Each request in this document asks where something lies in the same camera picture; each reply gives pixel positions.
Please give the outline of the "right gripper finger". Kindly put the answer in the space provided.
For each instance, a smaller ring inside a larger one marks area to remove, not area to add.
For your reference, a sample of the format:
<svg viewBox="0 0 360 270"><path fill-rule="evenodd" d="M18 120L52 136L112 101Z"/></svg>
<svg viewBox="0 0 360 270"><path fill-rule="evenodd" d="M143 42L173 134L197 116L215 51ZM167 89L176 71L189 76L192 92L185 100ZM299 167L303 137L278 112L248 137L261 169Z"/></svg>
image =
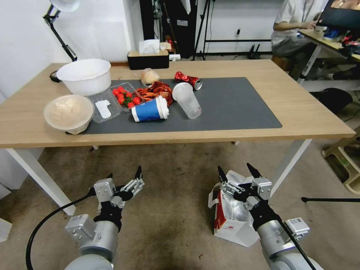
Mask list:
<svg viewBox="0 0 360 270"><path fill-rule="evenodd" d="M250 163L246 163L246 166L247 166L251 176L254 179L262 178L262 175L260 174L260 172L256 168L254 168Z"/></svg>
<svg viewBox="0 0 360 270"><path fill-rule="evenodd" d="M228 194L228 195L234 195L234 194L241 194L245 192L245 189L239 186L236 186L228 181L226 174L224 173L223 169L218 166L218 173L219 173L219 180L220 180L220 189Z"/></svg>

